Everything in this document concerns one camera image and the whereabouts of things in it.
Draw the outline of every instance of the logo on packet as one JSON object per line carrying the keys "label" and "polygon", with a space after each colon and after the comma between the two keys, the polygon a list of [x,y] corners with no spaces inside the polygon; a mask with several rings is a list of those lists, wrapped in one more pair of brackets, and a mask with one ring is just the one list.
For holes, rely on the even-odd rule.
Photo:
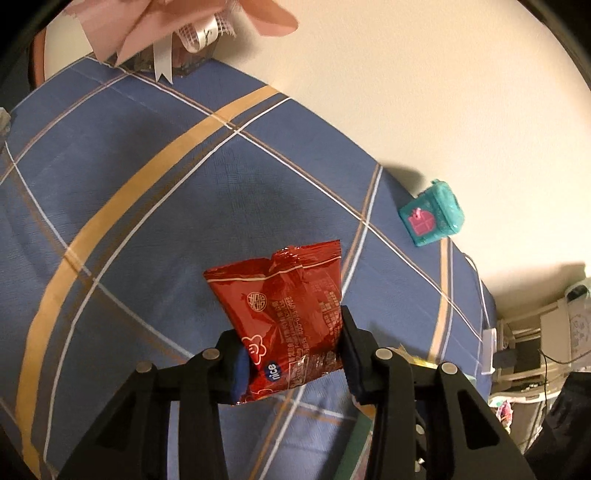
{"label": "logo on packet", "polygon": [[267,380],[276,382],[281,378],[281,367],[277,362],[269,362],[265,367],[265,376]]}
{"label": "logo on packet", "polygon": [[248,353],[254,364],[259,365],[261,359],[267,354],[267,347],[262,344],[262,336],[242,337],[242,341],[247,344]]}
{"label": "logo on packet", "polygon": [[252,291],[247,295],[246,300],[255,312],[261,312],[267,306],[267,297],[264,293]]}

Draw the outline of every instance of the bolt head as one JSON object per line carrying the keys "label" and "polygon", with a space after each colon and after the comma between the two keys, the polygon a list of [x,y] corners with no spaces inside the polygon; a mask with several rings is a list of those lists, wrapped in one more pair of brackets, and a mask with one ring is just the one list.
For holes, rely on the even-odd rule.
{"label": "bolt head", "polygon": [[390,360],[393,356],[393,353],[389,348],[378,348],[375,351],[375,356],[380,360]]}
{"label": "bolt head", "polygon": [[457,367],[454,364],[451,364],[450,362],[445,362],[441,366],[441,370],[443,370],[443,373],[448,374],[448,375],[457,374]]}
{"label": "bolt head", "polygon": [[220,350],[217,348],[208,348],[202,353],[205,360],[215,360],[220,356]]}
{"label": "bolt head", "polygon": [[135,371],[139,374],[146,374],[148,373],[150,370],[152,370],[152,362],[139,362],[136,366],[135,366]]}

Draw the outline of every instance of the teal toy box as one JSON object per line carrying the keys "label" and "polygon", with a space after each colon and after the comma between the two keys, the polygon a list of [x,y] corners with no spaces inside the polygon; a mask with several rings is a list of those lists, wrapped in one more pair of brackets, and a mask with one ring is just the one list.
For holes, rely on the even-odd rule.
{"label": "teal toy box", "polygon": [[464,224],[464,212],[449,185],[440,180],[431,183],[398,211],[418,247],[458,233]]}

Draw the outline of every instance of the bed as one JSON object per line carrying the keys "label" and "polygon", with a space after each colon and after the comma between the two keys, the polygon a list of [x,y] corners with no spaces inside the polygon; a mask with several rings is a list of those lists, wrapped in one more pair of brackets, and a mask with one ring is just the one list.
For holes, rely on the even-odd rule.
{"label": "bed", "polygon": [[[86,57],[13,110],[0,164],[0,420],[41,478],[139,361],[185,362],[230,328],[204,270],[286,245],[340,239],[357,324],[489,394],[463,254],[416,248],[399,182],[259,80],[210,61],[170,86]],[[230,478],[333,478],[357,415],[342,371],[222,407]]]}

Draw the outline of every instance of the snack packet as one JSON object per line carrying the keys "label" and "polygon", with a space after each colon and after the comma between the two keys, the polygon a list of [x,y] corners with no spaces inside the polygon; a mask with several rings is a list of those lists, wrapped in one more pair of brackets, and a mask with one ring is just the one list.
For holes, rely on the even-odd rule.
{"label": "snack packet", "polygon": [[252,359],[241,401],[298,387],[342,367],[337,342],[340,242],[286,247],[207,270],[203,276],[221,302]]}

